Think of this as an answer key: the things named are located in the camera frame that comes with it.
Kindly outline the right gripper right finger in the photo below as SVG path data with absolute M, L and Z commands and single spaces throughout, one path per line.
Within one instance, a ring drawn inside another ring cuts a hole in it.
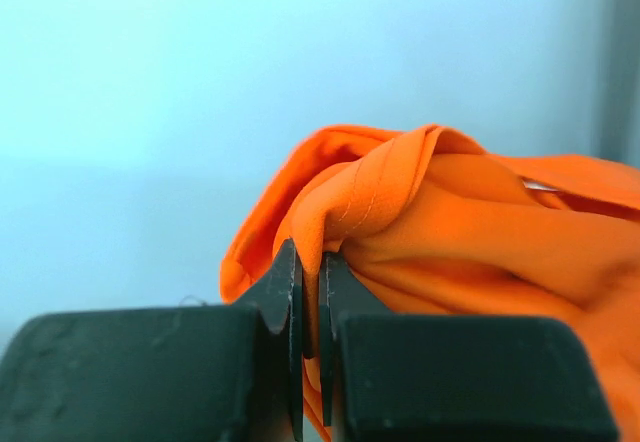
M 336 441 L 616 441 L 579 338 L 537 316 L 390 310 L 325 255 L 318 319 L 323 423 Z

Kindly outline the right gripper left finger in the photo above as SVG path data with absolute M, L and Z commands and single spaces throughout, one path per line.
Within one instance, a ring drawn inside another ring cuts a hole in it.
M 286 241 L 230 305 L 34 317 L 1 361 L 1 437 L 299 441 L 301 299 Z

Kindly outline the orange t shirt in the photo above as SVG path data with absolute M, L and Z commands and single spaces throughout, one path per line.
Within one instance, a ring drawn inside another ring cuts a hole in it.
M 507 157 L 453 129 L 339 125 L 304 140 L 220 266 L 237 300 L 292 239 L 306 320 L 325 252 L 388 307 L 542 315 L 582 339 L 625 441 L 639 437 L 639 172 L 582 155 Z

